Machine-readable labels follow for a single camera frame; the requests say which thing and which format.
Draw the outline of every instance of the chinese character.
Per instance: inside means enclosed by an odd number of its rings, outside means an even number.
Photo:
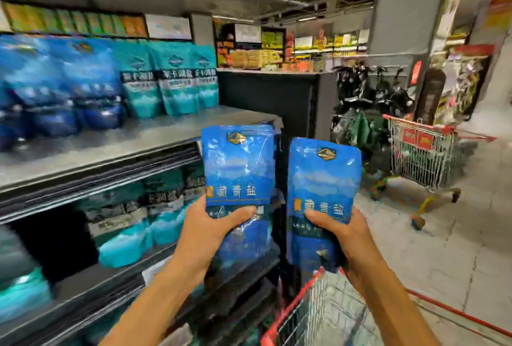
[[[252,185],[247,186],[247,196],[256,196],[256,187]]]
[[[334,204],[334,213],[336,215],[341,215],[343,216],[343,206],[342,205],[337,205],[336,203]]]
[[[304,210],[314,210],[315,202],[311,199],[307,199],[304,201]]]
[[[226,187],[225,186],[219,186],[217,189],[217,196],[218,197],[226,197]]]
[[[241,191],[240,186],[238,186],[238,185],[237,186],[233,186],[233,196],[240,197],[240,191]]]

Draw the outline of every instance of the display rack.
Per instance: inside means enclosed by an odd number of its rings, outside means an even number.
[[[35,140],[0,155],[4,167],[0,176],[0,224],[44,218],[38,213],[198,161],[201,152],[195,140],[206,126],[260,123],[281,126],[275,114],[220,106],[197,115],[127,122],[122,129],[103,133]],[[157,245],[132,265],[108,269],[95,264],[54,284],[50,304],[0,324],[0,344],[62,344],[98,319],[130,304],[145,286],[142,272],[169,258],[174,248],[175,244]],[[212,344],[219,344],[227,336],[234,340],[240,332],[238,328],[232,333],[237,324],[259,308],[258,304],[239,307],[237,299],[249,292],[247,302],[253,302],[252,296],[257,296],[258,303],[273,296],[274,289],[268,289],[265,277],[278,263],[278,249],[273,247],[250,264],[214,274],[206,280],[204,291],[185,302],[176,323],[206,323],[217,317],[223,331],[212,333]],[[254,285],[260,285],[265,296],[255,294]]]

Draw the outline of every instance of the floor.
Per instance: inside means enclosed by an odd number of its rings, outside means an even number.
[[[492,132],[493,123],[479,121],[477,131]],[[459,201],[444,195],[432,203],[423,231],[411,228],[409,215],[427,193],[410,181],[390,180],[379,201],[361,191],[354,203],[407,288],[512,332],[512,129],[498,130],[501,138],[483,142],[469,159],[457,182]],[[438,328],[448,334],[447,346],[487,344],[462,341],[447,329]]]

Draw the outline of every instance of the caster wheel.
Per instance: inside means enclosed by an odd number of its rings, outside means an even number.
[[[411,215],[411,226],[416,231],[421,231],[425,226],[425,220],[419,215]]]
[[[378,201],[379,199],[381,199],[381,193],[379,192],[379,190],[370,192],[370,199],[373,201]]]

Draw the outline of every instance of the shopping cart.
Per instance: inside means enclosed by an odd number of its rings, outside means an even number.
[[[512,345],[512,333],[407,292],[441,344],[454,344],[457,339],[462,342],[458,344],[471,346]],[[383,345],[368,306],[342,272],[334,275],[320,269],[261,338],[261,346],[317,345]]]
[[[427,205],[445,192],[451,192],[451,201],[457,203],[461,190],[452,187],[463,175],[467,159],[477,148],[479,141],[494,141],[495,137],[484,136],[453,126],[423,125],[384,114],[389,122],[391,138],[391,174],[381,178],[371,189],[374,200],[386,189],[387,181],[404,177],[425,187],[431,194],[411,215],[411,225],[416,230],[425,226],[421,217]]]

